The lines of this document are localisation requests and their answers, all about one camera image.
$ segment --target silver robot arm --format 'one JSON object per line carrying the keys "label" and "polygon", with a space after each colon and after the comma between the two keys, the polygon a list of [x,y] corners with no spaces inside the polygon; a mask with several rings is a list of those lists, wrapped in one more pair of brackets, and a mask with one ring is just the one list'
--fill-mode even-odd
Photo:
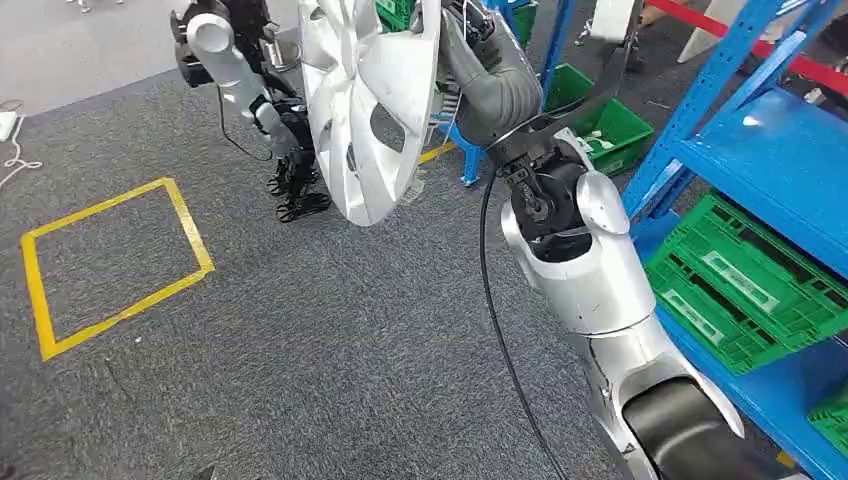
{"label": "silver robot arm", "polygon": [[201,13],[189,20],[186,38],[191,52],[221,89],[224,100],[246,124],[257,128],[275,158],[285,157],[297,143],[272,105],[262,77],[253,72],[236,48],[230,22],[215,13]]}
{"label": "silver robot arm", "polygon": [[309,192],[318,175],[306,105],[279,74],[277,27],[265,0],[194,0],[184,13],[171,12],[171,31],[186,82],[215,83],[271,150],[277,171],[267,186],[283,200],[277,218],[290,222],[329,208],[329,196]]}
{"label": "silver robot arm", "polygon": [[[607,11],[616,2],[601,3]],[[632,28],[638,5],[626,0],[619,7],[621,18],[598,23],[612,33],[599,36],[620,42],[621,28]],[[484,30],[478,25],[469,24]],[[636,480],[790,478],[784,467],[744,442],[742,420],[731,402],[683,357],[660,325],[618,189],[593,168],[569,130],[554,135],[615,91],[628,42],[612,52],[596,90],[574,110],[530,118],[539,107],[538,84],[535,76],[523,74],[526,61],[515,42],[490,35],[495,40],[481,38],[473,45],[486,48],[468,48],[451,32],[442,32],[441,54],[454,76],[495,85],[493,95],[478,90],[465,95],[467,103],[457,115],[460,131],[493,133],[470,140],[484,145],[494,140],[489,159],[512,190],[501,214],[504,237],[530,285],[547,296],[568,332],[600,437],[622,471]],[[469,55],[499,62],[469,63]],[[472,67],[474,74],[465,75]],[[464,82],[463,91],[469,86],[476,88]],[[502,92],[521,94],[498,95]],[[491,108],[493,101],[498,108]]]}
{"label": "silver robot arm", "polygon": [[790,476],[744,442],[733,405],[683,357],[657,319],[618,189],[592,168],[576,138],[560,135],[557,143],[555,162],[570,160],[575,168],[551,175],[556,169],[543,167],[541,183],[558,178],[560,187],[573,188],[569,197],[579,220],[547,241],[528,240],[530,204],[511,201],[503,206],[501,227],[528,282],[547,296],[580,356],[589,408],[621,469],[636,480],[807,478]]}

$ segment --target yellow tape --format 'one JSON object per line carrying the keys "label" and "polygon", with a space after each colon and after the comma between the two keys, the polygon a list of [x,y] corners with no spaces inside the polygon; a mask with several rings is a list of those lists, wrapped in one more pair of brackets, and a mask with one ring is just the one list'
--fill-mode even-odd
{"label": "yellow tape", "polygon": [[[101,212],[109,207],[114,207],[121,202],[125,202],[131,198],[162,186],[165,187],[165,190],[168,192],[168,198],[170,198],[171,203],[174,205],[174,210],[182,224],[183,231],[185,231],[185,234],[188,237],[189,244],[191,245],[195,258],[197,258],[200,270],[142,298],[138,302],[119,312],[117,315],[113,315],[100,323],[86,327],[57,342],[53,332],[53,324],[50,322],[50,312],[47,308],[47,296],[44,293],[44,284],[41,281],[41,271],[38,267],[38,255],[35,249],[35,239],[41,235],[70,225],[76,221],[82,220],[83,218],[94,215],[95,213]],[[170,297],[171,295],[174,295],[180,290],[194,285],[200,281],[200,279],[205,277],[207,273],[215,270],[215,267],[212,265],[212,259],[209,257],[209,253],[206,251],[206,247],[203,245],[203,241],[197,231],[197,226],[194,224],[194,220],[188,212],[188,207],[186,207],[185,201],[183,200],[180,191],[177,189],[176,182],[174,182],[174,179],[167,177],[154,180],[146,185],[130,190],[127,193],[118,195],[117,197],[106,200],[105,202],[100,202],[84,210],[80,210],[77,213],[60,218],[59,220],[27,232],[21,235],[21,250],[24,257],[27,286],[29,287],[30,299],[32,301],[32,313],[35,317],[35,330],[38,334],[38,344],[41,350],[42,360],[48,360],[79,345],[85,340],[102,333],[121,320],[127,319]]]}
{"label": "yellow tape", "polygon": [[212,266],[212,259],[209,258],[209,252],[203,246],[203,240],[200,239],[200,233],[197,231],[197,225],[188,213],[185,200],[182,194],[177,189],[177,182],[173,178],[163,178],[165,190],[168,192],[168,197],[171,198],[171,203],[174,204],[174,210],[177,212],[177,217],[183,225],[183,231],[188,237],[188,243],[191,244],[191,249],[194,251],[194,256],[197,258],[197,263],[200,265],[200,270],[203,272],[211,272],[215,270]]}
{"label": "yellow tape", "polygon": [[427,150],[426,152],[422,153],[420,157],[418,157],[418,164],[421,165],[422,163],[427,163],[430,160],[438,157],[439,155],[453,150],[454,148],[456,148],[456,144],[454,144],[453,142],[447,142],[444,145],[439,145],[438,147],[432,150]]}
{"label": "yellow tape", "polygon": [[38,333],[38,346],[41,358],[47,360],[53,356],[51,352],[56,347],[56,337],[53,335],[50,312],[47,310],[47,296],[44,294],[44,284],[41,283],[41,270],[38,268],[38,257],[35,253],[35,235],[32,232],[21,236],[21,250],[24,255],[32,314],[35,317],[35,331]]}
{"label": "yellow tape", "polygon": [[777,461],[786,468],[795,468],[795,460],[792,460],[792,457],[783,450],[777,454]]}

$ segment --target robot forearm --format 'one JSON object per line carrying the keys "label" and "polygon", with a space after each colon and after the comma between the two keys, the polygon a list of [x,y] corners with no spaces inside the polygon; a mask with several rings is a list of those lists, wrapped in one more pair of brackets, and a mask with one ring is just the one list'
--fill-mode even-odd
{"label": "robot forearm", "polygon": [[201,13],[189,20],[186,38],[224,100],[259,130],[275,158],[285,157],[296,143],[271,104],[262,78],[236,48],[229,21],[216,13]]}

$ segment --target green bin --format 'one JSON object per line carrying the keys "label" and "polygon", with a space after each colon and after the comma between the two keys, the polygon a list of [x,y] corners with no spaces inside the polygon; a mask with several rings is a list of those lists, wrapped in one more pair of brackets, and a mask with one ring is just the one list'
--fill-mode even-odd
{"label": "green bin", "polygon": [[377,0],[377,16],[387,32],[402,32],[409,28],[414,0]]}
{"label": "green bin", "polygon": [[646,265],[658,302],[739,374],[848,327],[848,287],[708,193]]}
{"label": "green bin", "polygon": [[[557,65],[545,110],[564,107],[584,97],[591,89],[592,81],[573,66],[567,63]],[[650,125],[616,98],[579,119],[572,128],[584,139],[595,130],[602,132],[602,138],[612,143],[612,148],[603,149],[598,142],[590,141],[594,150],[589,152],[589,160],[607,175],[632,167],[645,154],[654,133]]]}
{"label": "green bin", "polygon": [[848,457],[848,383],[841,392],[810,412],[807,419],[842,455]]}
{"label": "green bin", "polygon": [[536,23],[536,11],[539,4],[536,0],[512,9],[512,32],[515,34],[521,48],[527,47],[530,35],[533,33],[533,25]]}

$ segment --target gray carpet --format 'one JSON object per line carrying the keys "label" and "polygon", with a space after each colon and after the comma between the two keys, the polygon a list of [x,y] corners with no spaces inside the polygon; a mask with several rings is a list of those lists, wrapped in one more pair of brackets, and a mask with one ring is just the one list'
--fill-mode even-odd
{"label": "gray carpet", "polygon": [[[655,127],[670,111],[647,100],[674,105],[696,68],[668,63],[679,47],[664,35],[688,32],[657,25],[644,39],[653,70],[622,89]],[[567,55],[592,71],[590,50]],[[264,187],[272,165],[228,145],[216,122],[214,90],[189,90],[171,72],[24,125],[24,158],[45,166],[0,191],[0,463],[12,478],[189,479],[212,463],[234,480],[553,478],[489,324],[480,191],[460,187],[458,154],[424,167],[423,194],[375,227],[336,211],[281,225]],[[176,180],[216,270],[42,362],[19,236],[163,176]],[[505,198],[497,188],[493,211]],[[570,478],[620,478],[576,358],[495,217],[495,303],[542,429]],[[59,337],[196,269],[161,191],[37,246]]]}

